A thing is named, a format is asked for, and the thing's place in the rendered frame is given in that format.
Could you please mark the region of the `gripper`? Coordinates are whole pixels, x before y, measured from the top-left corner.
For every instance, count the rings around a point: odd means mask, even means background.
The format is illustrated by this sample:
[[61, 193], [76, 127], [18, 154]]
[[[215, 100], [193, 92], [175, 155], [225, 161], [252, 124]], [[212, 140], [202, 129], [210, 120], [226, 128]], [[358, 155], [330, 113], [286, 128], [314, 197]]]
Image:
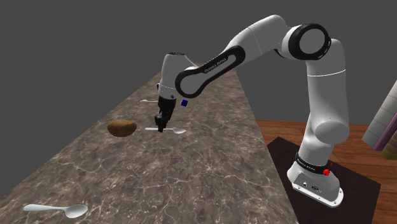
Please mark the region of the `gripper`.
[[175, 99], [166, 99], [163, 97], [158, 98], [159, 112], [155, 115], [155, 123], [159, 132], [163, 132], [167, 126], [167, 122], [171, 119], [174, 108], [176, 105]]

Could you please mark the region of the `brown potato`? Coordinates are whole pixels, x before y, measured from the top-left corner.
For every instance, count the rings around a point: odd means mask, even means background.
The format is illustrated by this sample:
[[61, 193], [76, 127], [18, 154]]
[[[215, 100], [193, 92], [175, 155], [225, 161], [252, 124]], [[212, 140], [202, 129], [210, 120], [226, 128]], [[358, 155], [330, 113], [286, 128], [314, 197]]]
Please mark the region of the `brown potato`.
[[137, 124], [130, 120], [115, 120], [108, 124], [108, 132], [115, 137], [127, 137], [137, 129]]

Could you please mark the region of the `dark robot stand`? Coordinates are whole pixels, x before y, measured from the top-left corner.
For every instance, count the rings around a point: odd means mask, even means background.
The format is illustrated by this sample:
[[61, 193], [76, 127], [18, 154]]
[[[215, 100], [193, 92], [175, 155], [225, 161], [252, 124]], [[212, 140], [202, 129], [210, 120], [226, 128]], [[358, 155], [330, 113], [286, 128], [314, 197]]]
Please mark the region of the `dark robot stand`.
[[330, 160], [344, 198], [330, 208], [296, 191], [287, 177], [299, 146], [281, 137], [267, 145], [299, 224], [372, 224], [381, 184]]

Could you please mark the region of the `grey and purple furniture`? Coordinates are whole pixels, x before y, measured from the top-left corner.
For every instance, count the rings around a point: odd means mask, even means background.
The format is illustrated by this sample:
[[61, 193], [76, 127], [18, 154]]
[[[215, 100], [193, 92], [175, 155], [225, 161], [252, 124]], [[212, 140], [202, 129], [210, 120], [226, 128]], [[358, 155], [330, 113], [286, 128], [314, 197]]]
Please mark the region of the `grey and purple furniture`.
[[388, 160], [397, 160], [397, 81], [361, 140]]

